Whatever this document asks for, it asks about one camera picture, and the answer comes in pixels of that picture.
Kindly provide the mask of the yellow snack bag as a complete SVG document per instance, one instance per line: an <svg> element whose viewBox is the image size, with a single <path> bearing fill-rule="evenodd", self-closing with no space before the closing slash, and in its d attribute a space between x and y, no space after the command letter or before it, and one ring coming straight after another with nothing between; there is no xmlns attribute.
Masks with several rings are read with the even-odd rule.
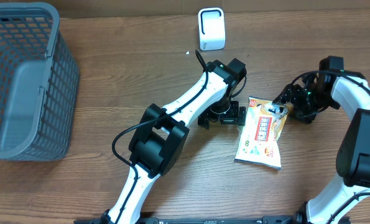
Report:
<svg viewBox="0 0 370 224"><path fill-rule="evenodd" d="M234 159L280 169L282 164L277 141L291 111L291 106L250 96Z"/></svg>

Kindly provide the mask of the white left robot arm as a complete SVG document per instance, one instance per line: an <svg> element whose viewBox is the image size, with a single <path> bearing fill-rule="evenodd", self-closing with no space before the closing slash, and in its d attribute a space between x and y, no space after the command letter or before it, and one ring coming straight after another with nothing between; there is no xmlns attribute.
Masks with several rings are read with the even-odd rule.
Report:
<svg viewBox="0 0 370 224"><path fill-rule="evenodd" d="M128 160L116 149L112 150L129 166L129 174L118 201L102 214L100 223L136 223L140 219L141 208L154 182L176 163L194 121L205 129L215 122L245 124L246 108L233 99L237 96L237 85L246 83L245 64L236 58L227 65L219 60L205 62L199 52L195 55L203 71L191 89L163 107L151 104L139 124L113 139L115 146L120 137L134 132Z"/></svg>

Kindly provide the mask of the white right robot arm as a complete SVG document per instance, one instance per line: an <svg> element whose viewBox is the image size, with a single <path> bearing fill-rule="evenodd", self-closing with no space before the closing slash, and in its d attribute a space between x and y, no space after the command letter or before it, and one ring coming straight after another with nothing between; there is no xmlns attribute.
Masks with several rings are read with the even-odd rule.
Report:
<svg viewBox="0 0 370 224"><path fill-rule="evenodd" d="M349 128L336 156L336 174L294 215L293 223L349 223L346 214L370 197L370 88L363 74L345 70L342 57L328 56L318 70L305 72L273 100L291 103L290 117L310 124L327 108L342 108Z"/></svg>

